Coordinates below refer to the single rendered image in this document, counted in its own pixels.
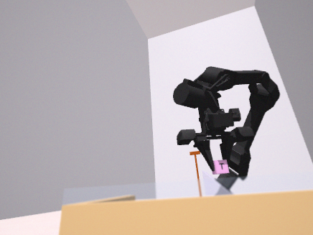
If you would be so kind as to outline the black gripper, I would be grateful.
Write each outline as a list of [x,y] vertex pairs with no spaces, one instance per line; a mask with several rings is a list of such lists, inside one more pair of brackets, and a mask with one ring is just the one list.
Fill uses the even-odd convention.
[[[187,145],[191,141],[194,141],[193,147],[198,148],[202,156],[205,158],[207,164],[212,171],[215,171],[214,162],[212,159],[212,153],[210,150],[209,139],[221,139],[220,151],[223,160],[227,160],[228,169],[230,164],[230,155],[233,145],[236,142],[245,142],[255,137],[252,128],[249,126],[236,127],[230,132],[225,132],[226,127],[218,127],[205,129],[205,115],[206,110],[211,110],[211,113],[219,113],[218,107],[208,107],[199,111],[199,122],[201,125],[201,133],[196,133],[194,129],[181,129],[177,135],[177,145]],[[217,135],[217,136],[216,136]],[[221,135],[221,136],[218,136]],[[211,137],[207,137],[211,136]]]

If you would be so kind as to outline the pink labelled cube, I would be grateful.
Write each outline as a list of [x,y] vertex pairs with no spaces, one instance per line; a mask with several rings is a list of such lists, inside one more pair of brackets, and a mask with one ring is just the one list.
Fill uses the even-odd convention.
[[213,175],[229,173],[227,160],[214,160],[215,171]]

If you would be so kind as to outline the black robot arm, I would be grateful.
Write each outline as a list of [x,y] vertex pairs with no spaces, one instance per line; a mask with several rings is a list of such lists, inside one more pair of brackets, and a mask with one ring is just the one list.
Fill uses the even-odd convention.
[[[260,83],[260,84],[257,84]],[[280,98],[278,85],[262,70],[228,70],[224,68],[207,67],[194,81],[184,78],[174,90],[174,102],[181,106],[198,108],[198,111],[208,107],[218,107],[218,91],[231,89],[235,85],[249,84],[251,92],[249,101],[251,109],[243,126],[252,128],[254,135],[261,125],[265,113],[272,109]],[[223,111],[222,111],[223,110]],[[205,129],[234,126],[234,121],[241,121],[239,108],[218,109],[219,113],[206,110]],[[230,155],[229,173],[220,174],[218,178],[234,178],[248,176],[251,161],[250,148],[255,137],[245,141],[236,142]]]

